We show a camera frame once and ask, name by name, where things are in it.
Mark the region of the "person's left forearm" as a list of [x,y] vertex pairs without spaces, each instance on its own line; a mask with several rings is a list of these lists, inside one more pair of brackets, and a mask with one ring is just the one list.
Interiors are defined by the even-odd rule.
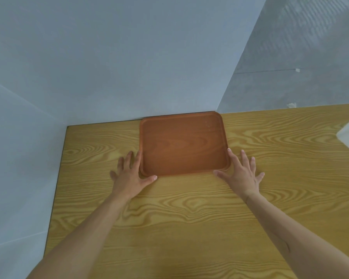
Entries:
[[54,247],[26,279],[86,279],[120,212],[126,195],[111,194]]

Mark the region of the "person's right forearm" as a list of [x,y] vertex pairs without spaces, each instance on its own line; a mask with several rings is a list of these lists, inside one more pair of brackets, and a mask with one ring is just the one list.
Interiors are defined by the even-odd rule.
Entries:
[[349,257],[255,193],[246,204],[298,279],[349,279]]

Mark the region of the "person's left hand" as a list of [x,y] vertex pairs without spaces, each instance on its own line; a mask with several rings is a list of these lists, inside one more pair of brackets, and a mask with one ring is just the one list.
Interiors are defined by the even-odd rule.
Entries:
[[120,157],[117,161],[118,179],[113,184],[111,196],[114,200],[118,200],[123,203],[127,203],[143,189],[140,189],[139,179],[140,177],[140,163],[142,158],[142,152],[138,151],[132,155],[131,160],[131,174],[124,173],[124,159]]

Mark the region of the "person's right hand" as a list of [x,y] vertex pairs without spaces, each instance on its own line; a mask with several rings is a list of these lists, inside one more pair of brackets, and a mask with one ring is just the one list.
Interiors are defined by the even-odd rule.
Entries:
[[259,194],[259,186],[255,183],[256,159],[249,159],[249,171],[245,171],[240,160],[233,151],[228,148],[227,153],[233,163],[233,185],[229,186],[231,190],[240,197],[245,203],[251,195]]

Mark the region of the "brown wooden tray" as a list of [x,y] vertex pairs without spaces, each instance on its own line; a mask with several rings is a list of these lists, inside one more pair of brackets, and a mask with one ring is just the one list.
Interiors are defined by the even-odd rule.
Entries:
[[225,171],[231,165],[223,118],[215,111],[142,119],[140,151],[145,177]]

